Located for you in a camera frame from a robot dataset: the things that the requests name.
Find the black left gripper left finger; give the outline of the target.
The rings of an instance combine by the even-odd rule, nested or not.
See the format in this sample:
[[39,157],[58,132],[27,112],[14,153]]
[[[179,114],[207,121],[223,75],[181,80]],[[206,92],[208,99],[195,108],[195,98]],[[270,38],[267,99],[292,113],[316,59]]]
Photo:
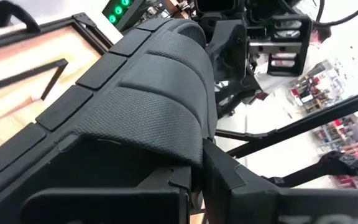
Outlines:
[[155,169],[136,187],[52,188],[31,195],[22,224],[189,224],[191,169]]

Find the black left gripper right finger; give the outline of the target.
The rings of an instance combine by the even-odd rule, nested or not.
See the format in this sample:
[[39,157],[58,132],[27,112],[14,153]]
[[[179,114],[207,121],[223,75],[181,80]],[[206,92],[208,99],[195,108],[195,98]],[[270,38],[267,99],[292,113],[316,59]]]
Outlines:
[[212,141],[203,141],[203,196],[209,224],[277,224],[279,188]]

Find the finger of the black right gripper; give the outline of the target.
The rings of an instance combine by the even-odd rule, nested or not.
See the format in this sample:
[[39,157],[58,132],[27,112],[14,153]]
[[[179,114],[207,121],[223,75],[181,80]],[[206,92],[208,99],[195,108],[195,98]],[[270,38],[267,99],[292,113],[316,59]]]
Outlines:
[[242,80],[245,76],[247,29],[242,20],[217,21],[208,44],[216,82]]
[[246,75],[241,81],[230,81],[215,93],[218,117],[231,113],[244,98],[253,98],[261,90],[253,75]]

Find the black device green lights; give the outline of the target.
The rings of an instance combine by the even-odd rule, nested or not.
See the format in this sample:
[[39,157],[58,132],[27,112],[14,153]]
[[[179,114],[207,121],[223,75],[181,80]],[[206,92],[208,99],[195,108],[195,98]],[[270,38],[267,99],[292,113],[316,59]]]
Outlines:
[[119,31],[122,32],[140,20],[146,0],[109,0],[103,15]]

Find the black aluminium table frame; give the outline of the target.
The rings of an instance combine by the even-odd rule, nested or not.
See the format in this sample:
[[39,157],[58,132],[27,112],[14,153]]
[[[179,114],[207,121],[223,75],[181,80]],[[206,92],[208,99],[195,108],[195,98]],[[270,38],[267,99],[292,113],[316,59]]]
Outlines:
[[134,147],[186,166],[201,167],[201,141],[213,136],[243,141],[229,154],[244,157],[358,110],[358,96],[262,135],[216,129],[214,71],[202,27],[191,19],[153,19],[135,26],[55,103],[0,146],[0,193],[25,185],[42,187],[81,179],[92,187],[131,187],[151,171],[111,155],[98,159],[101,171],[63,165],[40,174],[51,151],[85,147]]

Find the wooden shelf black metal frame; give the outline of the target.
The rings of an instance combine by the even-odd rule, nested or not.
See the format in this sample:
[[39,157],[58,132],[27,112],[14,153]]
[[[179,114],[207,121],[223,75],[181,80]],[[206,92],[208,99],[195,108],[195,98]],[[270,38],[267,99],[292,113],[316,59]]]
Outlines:
[[5,78],[0,80],[0,89],[7,87],[9,85],[15,84],[17,82],[21,82],[25,79],[34,77],[40,73],[46,72],[48,70],[51,70],[53,68],[57,68],[56,72],[54,73],[51,80],[48,82],[48,85],[45,87],[45,90],[42,92],[42,95],[40,97],[41,100],[46,99],[48,94],[50,93],[53,86],[56,84],[58,79],[60,78],[60,75],[63,73],[64,69],[68,65],[68,61],[64,58],[60,60],[56,60],[50,63],[47,63],[45,65],[32,68],[30,70],[24,71],[22,73],[19,73],[17,75],[13,75],[11,77]]

